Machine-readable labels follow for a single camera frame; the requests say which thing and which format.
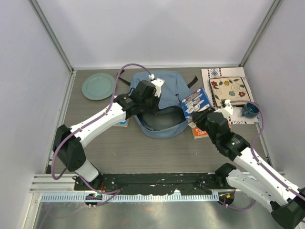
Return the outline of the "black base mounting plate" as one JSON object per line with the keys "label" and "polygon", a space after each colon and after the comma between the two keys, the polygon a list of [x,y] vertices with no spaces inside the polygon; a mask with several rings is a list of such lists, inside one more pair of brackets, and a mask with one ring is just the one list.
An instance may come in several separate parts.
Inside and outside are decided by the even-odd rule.
{"label": "black base mounting plate", "polygon": [[89,191],[90,187],[102,192],[120,195],[172,195],[179,190],[182,195],[211,194],[212,190],[232,189],[223,177],[209,173],[136,173],[102,174],[87,186],[74,175],[74,190]]}

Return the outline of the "patterned white placemat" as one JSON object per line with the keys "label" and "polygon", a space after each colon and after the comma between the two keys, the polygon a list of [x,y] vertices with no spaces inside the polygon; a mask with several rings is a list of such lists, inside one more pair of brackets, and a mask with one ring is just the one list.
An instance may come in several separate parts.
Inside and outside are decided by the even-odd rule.
{"label": "patterned white placemat", "polygon": [[243,67],[201,69],[204,90],[215,109],[224,100],[253,102]]}

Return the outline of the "light blue treehouse book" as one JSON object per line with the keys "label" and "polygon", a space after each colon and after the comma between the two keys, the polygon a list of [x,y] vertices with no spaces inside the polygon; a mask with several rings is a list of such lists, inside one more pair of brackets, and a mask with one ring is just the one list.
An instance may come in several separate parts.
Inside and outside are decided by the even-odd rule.
{"label": "light blue treehouse book", "polygon": [[115,126],[119,126],[119,127],[127,127],[129,123],[129,120],[124,120],[122,122],[116,123]]}

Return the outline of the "dark blue ceramic mug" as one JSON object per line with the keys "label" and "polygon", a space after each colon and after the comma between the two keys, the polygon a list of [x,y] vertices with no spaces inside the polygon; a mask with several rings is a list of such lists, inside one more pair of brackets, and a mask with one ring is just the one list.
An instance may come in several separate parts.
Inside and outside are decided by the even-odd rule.
{"label": "dark blue ceramic mug", "polygon": [[255,118],[259,114],[259,109],[256,105],[246,103],[241,110],[241,116],[245,118]]}

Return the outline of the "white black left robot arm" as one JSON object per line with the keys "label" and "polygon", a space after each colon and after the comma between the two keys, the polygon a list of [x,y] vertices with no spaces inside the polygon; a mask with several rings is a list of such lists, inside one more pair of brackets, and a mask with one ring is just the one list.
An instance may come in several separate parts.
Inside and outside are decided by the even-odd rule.
{"label": "white black left robot arm", "polygon": [[154,113],[158,109],[164,80],[156,78],[140,81],[130,94],[116,96],[102,111],[87,120],[67,127],[58,127],[53,144],[53,159],[59,158],[70,172],[74,172],[90,190],[102,186],[102,174],[87,159],[84,149],[98,135],[141,112]]}

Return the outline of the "light blue student backpack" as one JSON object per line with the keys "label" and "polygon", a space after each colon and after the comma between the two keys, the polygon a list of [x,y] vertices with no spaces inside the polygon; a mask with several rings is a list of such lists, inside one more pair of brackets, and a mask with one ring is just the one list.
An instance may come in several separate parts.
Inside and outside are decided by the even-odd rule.
{"label": "light blue student backpack", "polygon": [[134,116],[145,135],[155,139],[169,139],[181,134],[188,126],[181,101],[188,97],[190,88],[198,81],[195,76],[187,83],[176,71],[152,71],[156,78],[165,80],[158,110],[153,114],[142,112]]}

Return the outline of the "orange treehouse book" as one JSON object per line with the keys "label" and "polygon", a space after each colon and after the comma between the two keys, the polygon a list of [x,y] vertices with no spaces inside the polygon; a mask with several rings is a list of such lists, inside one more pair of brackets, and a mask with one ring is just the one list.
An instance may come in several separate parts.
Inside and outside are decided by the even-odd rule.
{"label": "orange treehouse book", "polygon": [[191,128],[194,139],[208,137],[208,133],[198,128],[195,124],[191,123],[189,127]]}

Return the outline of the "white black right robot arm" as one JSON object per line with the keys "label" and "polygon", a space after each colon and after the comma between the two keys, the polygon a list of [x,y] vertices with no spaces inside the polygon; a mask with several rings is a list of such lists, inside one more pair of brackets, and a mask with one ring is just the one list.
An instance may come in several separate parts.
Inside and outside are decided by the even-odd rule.
{"label": "white black right robot arm", "polygon": [[226,163],[215,176],[220,188],[234,187],[264,206],[284,229],[294,229],[305,219],[305,190],[293,184],[251,148],[242,136],[231,131],[222,113],[207,110],[194,112],[193,122],[208,133],[217,150],[246,169],[248,177]]}

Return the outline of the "dark blue treehouse book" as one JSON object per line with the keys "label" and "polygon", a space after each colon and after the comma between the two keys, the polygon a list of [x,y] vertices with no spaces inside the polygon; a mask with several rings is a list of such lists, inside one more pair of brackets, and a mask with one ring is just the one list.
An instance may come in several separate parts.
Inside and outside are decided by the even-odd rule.
{"label": "dark blue treehouse book", "polygon": [[182,99],[181,106],[185,119],[190,123],[193,120],[192,114],[194,112],[204,111],[211,107],[212,104],[210,103],[205,90],[201,87],[186,98]]}

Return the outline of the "pale green round plate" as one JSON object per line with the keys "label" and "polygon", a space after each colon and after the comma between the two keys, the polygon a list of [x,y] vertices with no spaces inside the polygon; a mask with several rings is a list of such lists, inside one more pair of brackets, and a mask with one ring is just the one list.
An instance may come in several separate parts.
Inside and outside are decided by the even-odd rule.
{"label": "pale green round plate", "polygon": [[82,84],[82,94],[89,100],[99,101],[112,95],[115,79],[108,73],[95,73]]}

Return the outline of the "floral square ceramic plate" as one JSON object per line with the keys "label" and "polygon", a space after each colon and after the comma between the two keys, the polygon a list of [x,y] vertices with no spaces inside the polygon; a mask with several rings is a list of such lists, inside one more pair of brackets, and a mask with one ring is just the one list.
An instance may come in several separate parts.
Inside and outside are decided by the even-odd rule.
{"label": "floral square ceramic plate", "polygon": [[220,108],[222,101],[251,101],[242,77],[221,77],[209,79],[214,106]]}

